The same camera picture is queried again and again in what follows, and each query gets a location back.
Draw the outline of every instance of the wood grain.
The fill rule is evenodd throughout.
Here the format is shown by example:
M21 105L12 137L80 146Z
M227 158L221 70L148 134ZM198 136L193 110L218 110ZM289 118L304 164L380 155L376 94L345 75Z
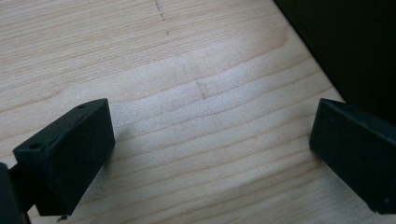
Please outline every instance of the wood grain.
M272 1L1 1L0 20L1 162L110 102L116 148L63 223L396 221L309 150L318 99L341 98Z

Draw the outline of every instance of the black bracket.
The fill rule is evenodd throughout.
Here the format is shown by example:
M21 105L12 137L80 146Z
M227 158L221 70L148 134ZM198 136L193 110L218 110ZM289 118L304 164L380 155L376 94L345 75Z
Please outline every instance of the black bracket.
M107 99L76 106L16 147L18 164L0 163L0 223L70 216L115 145Z

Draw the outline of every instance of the screw hole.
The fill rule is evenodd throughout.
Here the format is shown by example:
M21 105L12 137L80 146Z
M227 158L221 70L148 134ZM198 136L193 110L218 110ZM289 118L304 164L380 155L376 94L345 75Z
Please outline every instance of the screw hole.
M32 145L29 146L30 149L35 149L41 147L41 143L33 143Z

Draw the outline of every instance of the black plastic block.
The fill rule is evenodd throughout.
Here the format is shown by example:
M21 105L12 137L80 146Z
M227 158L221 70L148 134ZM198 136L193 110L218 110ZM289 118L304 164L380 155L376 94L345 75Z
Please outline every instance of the black plastic block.
M79 105L14 149L41 216L71 215L115 145L107 99Z
M375 212L396 213L396 127L321 99L310 146Z

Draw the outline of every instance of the black object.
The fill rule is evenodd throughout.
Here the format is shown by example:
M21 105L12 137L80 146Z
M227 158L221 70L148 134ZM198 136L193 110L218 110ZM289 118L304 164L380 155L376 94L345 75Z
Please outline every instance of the black object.
M309 144L374 212L396 214L395 126L321 99Z
M275 2L345 101L396 125L396 1Z
M79 105L14 149L18 161L0 164L0 223L71 215L115 145L107 99Z

